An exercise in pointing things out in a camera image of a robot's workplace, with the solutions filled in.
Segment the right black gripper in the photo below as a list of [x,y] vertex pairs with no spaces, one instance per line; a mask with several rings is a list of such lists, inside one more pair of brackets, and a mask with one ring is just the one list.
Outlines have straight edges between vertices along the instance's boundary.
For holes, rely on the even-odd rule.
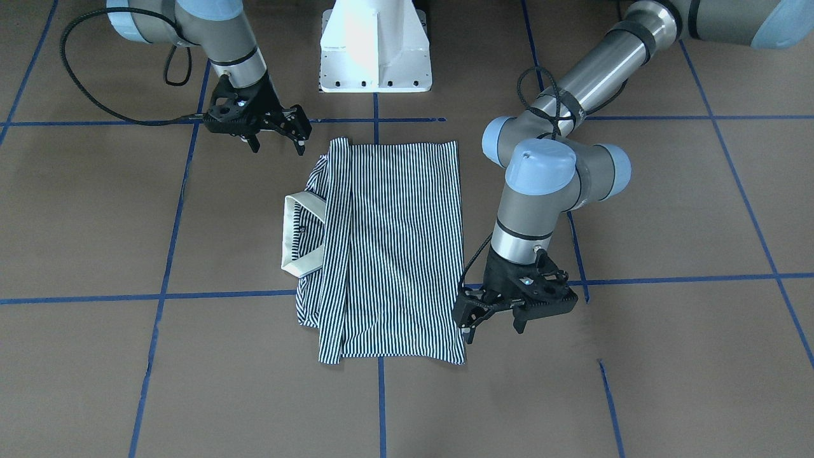
[[294,143],[299,156],[306,150],[313,127],[299,104],[283,108],[267,72],[253,85],[233,87],[229,76],[218,79],[203,124],[212,133],[246,135],[253,153],[259,153],[260,130],[275,130]]

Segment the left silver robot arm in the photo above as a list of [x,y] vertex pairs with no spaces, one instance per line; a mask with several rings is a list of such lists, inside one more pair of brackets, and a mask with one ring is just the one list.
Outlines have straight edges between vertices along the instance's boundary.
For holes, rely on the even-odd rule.
[[558,218],[626,188],[633,168],[622,148],[586,145],[569,135],[618,95],[640,67],[680,39],[785,49],[812,31],[811,1],[636,1],[565,76],[518,116],[492,120],[483,153],[505,169],[505,188],[479,289],[459,285],[453,320],[464,342],[499,312],[513,327],[573,310],[568,273],[549,257]]

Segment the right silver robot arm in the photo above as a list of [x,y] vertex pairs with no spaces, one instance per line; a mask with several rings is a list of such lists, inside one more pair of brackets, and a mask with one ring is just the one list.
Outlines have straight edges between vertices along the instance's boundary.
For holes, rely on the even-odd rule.
[[136,43],[199,46],[218,82],[201,121],[259,150],[257,134],[273,131],[305,152],[312,128],[300,105],[282,107],[241,1],[107,1],[118,34]]

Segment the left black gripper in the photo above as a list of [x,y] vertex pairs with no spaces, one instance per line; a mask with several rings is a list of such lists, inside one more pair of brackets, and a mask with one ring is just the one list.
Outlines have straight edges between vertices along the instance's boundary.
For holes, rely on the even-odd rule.
[[453,321],[466,345],[476,328],[498,311],[513,311],[513,328],[523,334],[527,319],[557,316],[573,310],[579,298],[568,285],[568,273],[558,268],[545,249],[533,253],[531,264],[517,264],[489,249],[482,289],[459,289]]

